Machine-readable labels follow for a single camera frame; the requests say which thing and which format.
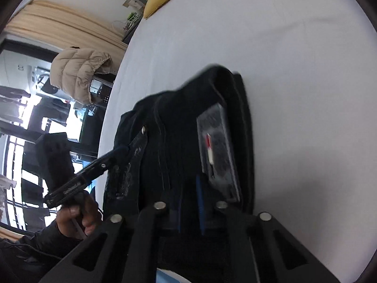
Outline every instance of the metal screw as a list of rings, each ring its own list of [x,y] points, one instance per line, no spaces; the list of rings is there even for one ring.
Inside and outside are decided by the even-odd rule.
[[[156,202],[154,204],[154,207],[155,207],[155,209],[164,209],[164,208],[166,208],[166,203],[162,202],[162,201]]]
[[[112,215],[111,218],[110,218],[110,221],[111,221],[112,223],[118,223],[118,222],[121,222],[121,221],[122,221],[122,216],[119,215],[119,214]]]
[[[228,204],[225,201],[217,201],[216,207],[218,209],[226,209],[228,207]]]
[[[270,213],[264,212],[259,214],[259,218],[263,221],[270,221],[272,219],[272,216]]]

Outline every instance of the black jacket sleeve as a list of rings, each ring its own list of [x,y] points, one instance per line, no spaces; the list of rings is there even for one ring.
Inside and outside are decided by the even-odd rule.
[[[0,282],[37,283],[79,243],[61,234],[55,221],[17,242],[0,238]]]

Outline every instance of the bed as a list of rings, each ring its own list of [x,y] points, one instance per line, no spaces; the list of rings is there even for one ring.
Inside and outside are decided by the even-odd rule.
[[[376,31],[355,0],[172,0],[129,44],[99,154],[143,97],[209,64],[239,72],[253,120],[255,213],[272,213],[342,283],[354,282],[377,248],[376,61]]]

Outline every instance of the folded black garment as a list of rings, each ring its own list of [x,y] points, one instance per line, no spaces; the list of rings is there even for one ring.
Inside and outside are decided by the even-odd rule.
[[[241,75],[212,66],[176,91],[148,96],[121,117],[114,140],[131,146],[131,157],[108,173],[105,218],[136,215],[145,205],[177,191],[202,172],[197,117],[220,103],[227,112],[243,211],[254,204],[251,116]]]

